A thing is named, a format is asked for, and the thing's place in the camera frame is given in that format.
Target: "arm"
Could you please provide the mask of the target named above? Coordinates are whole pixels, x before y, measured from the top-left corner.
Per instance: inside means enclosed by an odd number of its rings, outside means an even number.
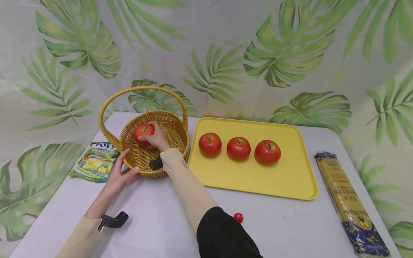
[[[168,149],[162,152],[161,158],[183,206],[189,225],[196,234],[202,217],[209,209],[218,206],[218,204],[194,173],[188,169],[178,149]]]
[[[262,258],[254,241],[233,217],[218,207],[207,189],[189,170],[178,149],[171,148],[165,133],[150,122],[155,133],[140,136],[161,151],[164,169],[172,180],[202,258]]]
[[[102,236],[102,232],[97,230],[102,222],[102,216],[115,203],[125,186],[138,177],[138,167],[121,171],[123,158],[128,152],[129,149],[122,152],[118,157],[107,183],[85,215],[82,216],[80,222],[56,255],[57,258],[88,258],[92,255]]]

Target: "person's right hand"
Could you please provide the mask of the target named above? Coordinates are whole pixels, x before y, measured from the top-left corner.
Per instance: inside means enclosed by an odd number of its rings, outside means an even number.
[[[148,141],[151,144],[148,148],[158,148],[160,152],[170,149],[171,146],[169,145],[165,128],[160,128],[158,122],[156,121],[150,121],[148,124],[155,127],[155,133],[152,135],[141,135],[138,140]]]

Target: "basket handle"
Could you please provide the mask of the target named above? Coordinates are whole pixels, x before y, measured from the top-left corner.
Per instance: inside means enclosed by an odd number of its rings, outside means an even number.
[[[157,87],[157,86],[136,86],[136,87],[131,87],[131,88],[127,88],[124,90],[121,90],[115,94],[113,94],[109,99],[107,99],[105,101],[105,103],[103,103],[102,107],[100,108],[100,112],[99,112],[99,127],[102,130],[102,133],[104,136],[107,137],[107,139],[118,149],[121,150],[121,141],[116,138],[111,132],[108,131],[108,129],[106,128],[106,126],[104,125],[103,122],[103,115],[104,112],[107,108],[107,106],[109,106],[109,104],[112,102],[112,100],[116,99],[117,97],[119,97],[120,95],[123,95],[125,93],[134,91],[134,90],[160,90],[166,93],[171,94],[172,96],[174,96],[179,103],[181,104],[182,107],[182,123],[183,123],[183,127],[185,129],[185,131],[188,131],[188,109],[186,108],[186,105],[184,103],[184,101],[182,100],[182,98],[180,96],[178,96],[178,94],[176,94],[173,91],[170,91],[168,89],[162,88],[162,87]]]

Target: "wicker basket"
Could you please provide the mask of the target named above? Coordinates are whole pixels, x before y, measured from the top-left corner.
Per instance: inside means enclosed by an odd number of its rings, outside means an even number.
[[[121,132],[120,139],[116,138],[110,133],[104,123],[103,114],[109,103],[122,94],[134,91],[134,90],[160,90],[174,96],[182,106],[183,116],[182,120],[169,111],[156,110],[149,111],[141,114],[126,124]],[[189,135],[188,135],[188,110],[183,100],[174,92],[156,86],[137,86],[122,90],[113,96],[111,96],[101,107],[99,113],[99,127],[103,135],[120,151],[124,151],[130,148],[131,151],[126,155],[123,160],[129,168],[139,166],[139,173],[148,178],[163,178],[167,176],[163,168],[153,171],[149,167],[149,162],[156,159],[159,156],[158,149],[148,149],[146,147],[139,146],[133,139],[133,132],[136,126],[147,123],[149,121],[157,121],[160,127],[165,128],[165,133],[168,136],[169,144],[172,148],[178,148],[183,157],[186,157],[189,148]]]

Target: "black sleeve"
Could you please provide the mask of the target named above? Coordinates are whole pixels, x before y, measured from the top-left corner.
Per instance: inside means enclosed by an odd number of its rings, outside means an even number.
[[[205,213],[197,230],[201,258],[262,258],[244,228],[220,207]]]

